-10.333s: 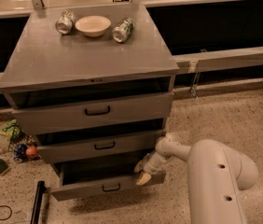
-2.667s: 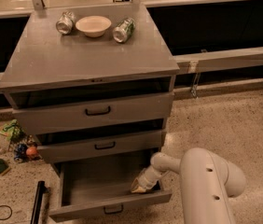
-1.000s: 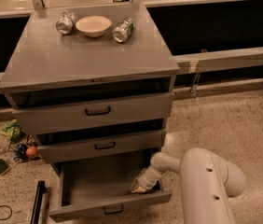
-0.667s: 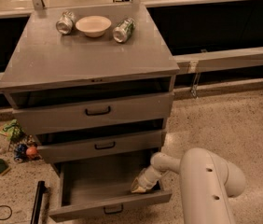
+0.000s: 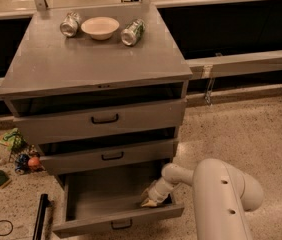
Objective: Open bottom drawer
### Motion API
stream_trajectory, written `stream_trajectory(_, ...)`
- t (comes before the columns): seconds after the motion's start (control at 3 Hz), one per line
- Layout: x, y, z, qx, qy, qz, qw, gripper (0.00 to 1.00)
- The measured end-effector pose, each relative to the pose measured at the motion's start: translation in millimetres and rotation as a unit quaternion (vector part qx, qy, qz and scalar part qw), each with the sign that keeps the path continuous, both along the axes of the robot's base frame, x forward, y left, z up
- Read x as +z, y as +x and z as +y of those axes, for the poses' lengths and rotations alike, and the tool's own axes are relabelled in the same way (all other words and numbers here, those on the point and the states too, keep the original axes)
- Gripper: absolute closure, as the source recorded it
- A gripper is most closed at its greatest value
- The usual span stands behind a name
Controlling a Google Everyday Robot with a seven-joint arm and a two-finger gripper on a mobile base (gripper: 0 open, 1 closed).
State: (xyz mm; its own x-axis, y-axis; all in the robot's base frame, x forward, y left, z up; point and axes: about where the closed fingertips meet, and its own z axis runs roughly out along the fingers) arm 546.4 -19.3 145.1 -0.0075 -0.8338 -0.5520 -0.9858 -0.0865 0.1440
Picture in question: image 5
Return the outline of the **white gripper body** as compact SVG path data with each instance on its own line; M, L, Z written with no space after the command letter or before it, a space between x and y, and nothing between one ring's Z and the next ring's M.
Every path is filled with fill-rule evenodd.
M148 189L148 203L162 204L175 189L176 185L163 177L156 180Z

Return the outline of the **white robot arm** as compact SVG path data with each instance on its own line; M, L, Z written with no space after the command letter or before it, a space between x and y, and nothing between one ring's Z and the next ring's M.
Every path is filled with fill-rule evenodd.
M204 159L193 170L166 164L142 194L143 207L157 207L177 186L192 188L198 240L253 240L245 214L264 200L261 184L219 159Z

